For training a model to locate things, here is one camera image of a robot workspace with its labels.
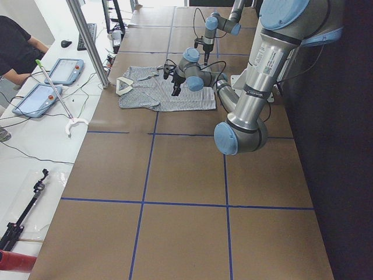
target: brown table surface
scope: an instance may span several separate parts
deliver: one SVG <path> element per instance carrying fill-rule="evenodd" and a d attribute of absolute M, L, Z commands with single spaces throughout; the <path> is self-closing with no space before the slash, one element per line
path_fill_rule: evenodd
<path fill-rule="evenodd" d="M 110 81 L 131 65 L 178 61 L 193 46 L 194 9 L 135 11 Z M 245 8 L 241 23 L 210 58 L 226 61 L 228 76 L 246 68 L 255 11 Z M 202 35 L 198 13 L 195 26 Z M 254 153 L 217 150 L 213 130 L 225 117 L 220 102 L 123 110 L 115 87 L 104 90 L 29 279 L 333 279 L 281 100 Z"/>

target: white desk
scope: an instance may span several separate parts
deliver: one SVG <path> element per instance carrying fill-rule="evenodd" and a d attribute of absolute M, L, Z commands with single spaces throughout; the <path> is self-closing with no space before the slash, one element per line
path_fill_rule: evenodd
<path fill-rule="evenodd" d="M 93 6 L 84 6 L 87 22 L 97 23 L 96 47 L 101 61 L 106 59 L 107 50 L 112 51 L 107 33 L 104 30 L 104 21 L 97 22 L 103 17 L 102 7 L 97 3 Z M 93 64 L 87 51 L 77 51 L 79 33 L 74 22 L 66 23 L 66 29 L 59 34 L 54 34 L 55 42 L 42 60 L 44 67 L 49 70 L 58 58 L 80 58 L 84 60 L 85 66 L 80 77 L 70 87 L 64 87 L 62 97 L 73 93 L 77 88 L 87 82 L 90 75 L 95 73 Z M 68 48 L 62 48 L 60 43 L 63 39 L 70 39 L 73 43 Z M 35 76 L 40 82 L 44 81 L 44 75 Z M 26 95 L 37 83 L 33 78 L 28 78 L 18 96 Z M 94 110 L 101 95 L 102 86 L 94 75 L 90 82 L 73 95 L 64 99 L 65 104 L 72 114 L 77 117 L 86 101 L 80 117 L 91 120 Z M 20 99 L 14 99 L 12 104 L 18 104 Z M 14 117 L 13 106 L 10 105 L 0 118 L 0 126 L 17 124 L 26 117 Z M 47 114 L 66 114 L 60 102 L 56 102 Z M 65 133 L 68 118 L 62 115 L 32 118 L 21 124 L 6 129 L 12 134 L 12 138 L 5 142 L 7 145 L 16 147 L 30 156 L 39 159 L 51 159 L 54 161 L 73 163 L 78 155 L 83 138 L 87 132 L 87 125 L 79 123 L 71 128 L 71 138 Z M 50 175 L 44 180 L 46 188 L 36 202 L 30 213 L 23 222 L 25 230 L 21 235 L 24 239 L 38 239 L 42 241 L 48 225 L 50 224 L 62 191 L 72 169 L 72 164 L 41 162 L 24 156 L 19 151 L 0 144 L 0 236 L 5 233 L 8 222 L 16 222 L 33 196 L 33 186 L 43 177 L 42 170 L 45 168 Z M 41 242 L 17 242 L 13 251 L 31 256 L 37 256 L 41 248 Z M 27 279 L 28 274 L 0 271 L 0 280 Z"/>

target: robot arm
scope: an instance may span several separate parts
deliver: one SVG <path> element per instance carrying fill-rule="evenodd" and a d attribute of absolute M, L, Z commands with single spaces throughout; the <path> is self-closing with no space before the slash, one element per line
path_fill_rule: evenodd
<path fill-rule="evenodd" d="M 240 12 L 234 10 L 239 11 L 242 2 L 235 1 L 229 22 L 240 19 Z M 226 81 L 226 76 L 201 70 L 199 54 L 192 55 L 191 61 L 184 53 L 175 67 L 176 76 L 181 78 L 178 83 L 186 81 L 191 90 L 211 86 L 229 111 L 226 121 L 218 124 L 214 131 L 215 143 L 222 153 L 235 155 L 264 146 L 267 129 L 259 115 L 290 51 L 299 46 L 317 46 L 338 40 L 342 34 L 343 8 L 343 0 L 264 0 L 258 22 L 260 29 L 244 71 L 244 92 L 240 97 Z M 219 16 L 212 16 L 217 19 L 219 28 Z"/>
<path fill-rule="evenodd" d="M 245 6 L 245 2 L 246 0 L 236 0 L 228 19 L 221 17 L 217 12 L 212 13 L 206 19 L 205 36 L 196 38 L 194 40 L 195 48 L 197 48 L 198 45 L 203 45 L 203 50 L 205 52 L 203 63 L 205 66 L 208 63 L 210 52 L 212 52 L 212 50 L 214 49 L 217 29 L 230 33 L 232 35 L 239 34 L 241 25 L 238 22 L 241 19 L 241 14 Z"/>

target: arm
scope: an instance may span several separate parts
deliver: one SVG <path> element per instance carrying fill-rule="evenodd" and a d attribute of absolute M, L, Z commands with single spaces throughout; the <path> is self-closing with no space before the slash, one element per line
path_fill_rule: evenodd
<path fill-rule="evenodd" d="M 242 81 L 242 93 L 239 97 L 223 75 L 206 73 L 199 66 L 199 53 L 196 49 L 184 52 L 180 63 L 173 68 L 174 93 L 180 92 L 180 85 L 184 82 L 191 91 L 200 90 L 204 86 L 214 89 L 223 106 L 230 111 L 226 121 L 218 124 L 214 131 L 215 143 L 223 154 L 253 152 L 264 146 L 268 133 L 259 115 L 290 51 L 300 45 L 317 46 L 338 40 L 342 32 L 344 2 L 264 1 L 258 22 L 260 32 L 255 34 L 254 51 L 251 52 L 246 72 L 241 74 L 244 82 Z M 241 7 L 242 1 L 235 0 L 229 20 L 222 19 L 217 13 L 206 20 L 207 40 L 203 41 L 203 46 L 209 45 L 209 48 L 203 49 L 205 63 L 208 52 L 212 50 L 216 28 L 238 33 L 240 27 L 234 24 L 240 19 Z"/>
<path fill-rule="evenodd" d="M 18 74 L 14 69 L 11 69 L 4 74 L 4 77 L 12 83 L 21 86 L 30 75 L 31 73 Z"/>
<path fill-rule="evenodd" d="M 46 45 L 44 45 L 41 41 L 39 41 L 38 39 L 36 39 L 35 37 L 32 37 L 27 41 L 30 45 L 32 45 L 33 47 L 37 48 L 38 50 L 40 50 L 41 52 L 43 53 L 46 53 L 48 51 L 48 47 Z"/>

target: keyboard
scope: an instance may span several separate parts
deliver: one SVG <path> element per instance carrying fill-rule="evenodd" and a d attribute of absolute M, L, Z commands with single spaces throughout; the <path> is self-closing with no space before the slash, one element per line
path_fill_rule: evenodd
<path fill-rule="evenodd" d="M 91 34 L 91 37 L 93 39 L 93 42 L 96 41 L 96 32 L 97 32 L 97 24 L 95 23 L 87 23 L 89 33 Z M 86 50 L 86 45 L 83 42 L 82 36 L 79 34 L 79 41 L 78 41 L 78 47 L 76 48 L 78 51 L 84 51 Z"/>

